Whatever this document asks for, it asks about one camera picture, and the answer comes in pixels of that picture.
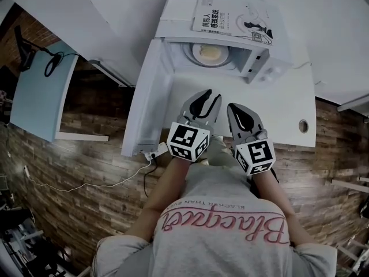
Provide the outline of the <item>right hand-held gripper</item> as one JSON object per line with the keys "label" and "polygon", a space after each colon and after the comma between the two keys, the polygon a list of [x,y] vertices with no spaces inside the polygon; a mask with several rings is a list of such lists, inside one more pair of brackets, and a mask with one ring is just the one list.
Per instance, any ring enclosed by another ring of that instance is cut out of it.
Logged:
{"label": "right hand-held gripper", "polygon": [[246,175],[268,171],[276,161],[274,146],[259,115],[241,104],[227,106],[234,158]]}

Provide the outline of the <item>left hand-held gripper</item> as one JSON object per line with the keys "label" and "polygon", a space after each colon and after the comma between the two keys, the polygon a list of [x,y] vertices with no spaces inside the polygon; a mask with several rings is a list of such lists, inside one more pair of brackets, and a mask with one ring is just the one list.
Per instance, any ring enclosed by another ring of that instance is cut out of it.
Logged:
{"label": "left hand-held gripper", "polygon": [[218,94],[206,114],[202,115],[205,102],[212,94],[211,89],[196,93],[187,99],[177,122],[173,122],[167,138],[167,146],[174,157],[196,162],[209,146],[210,136],[222,104]]}

